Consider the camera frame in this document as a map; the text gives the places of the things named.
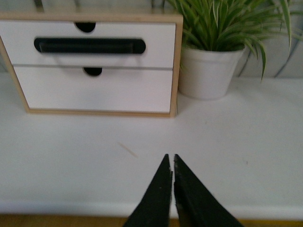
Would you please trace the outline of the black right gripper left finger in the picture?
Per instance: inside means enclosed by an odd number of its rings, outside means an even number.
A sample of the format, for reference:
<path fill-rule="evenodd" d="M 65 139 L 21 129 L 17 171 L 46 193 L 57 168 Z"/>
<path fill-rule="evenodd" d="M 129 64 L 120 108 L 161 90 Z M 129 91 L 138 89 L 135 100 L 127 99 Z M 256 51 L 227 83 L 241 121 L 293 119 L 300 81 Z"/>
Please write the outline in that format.
<path fill-rule="evenodd" d="M 169 155 L 164 155 L 144 196 L 124 223 L 125 227 L 168 227 L 172 192 Z"/>

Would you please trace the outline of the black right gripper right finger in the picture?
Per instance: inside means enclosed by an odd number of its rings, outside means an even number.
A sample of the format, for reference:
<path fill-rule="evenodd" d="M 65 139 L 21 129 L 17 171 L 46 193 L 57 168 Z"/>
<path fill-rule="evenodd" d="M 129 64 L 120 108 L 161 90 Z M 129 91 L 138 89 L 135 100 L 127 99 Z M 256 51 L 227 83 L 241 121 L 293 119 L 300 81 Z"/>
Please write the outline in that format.
<path fill-rule="evenodd" d="M 182 227 L 243 226 L 202 184 L 179 155 L 174 156 L 174 195 Z"/>

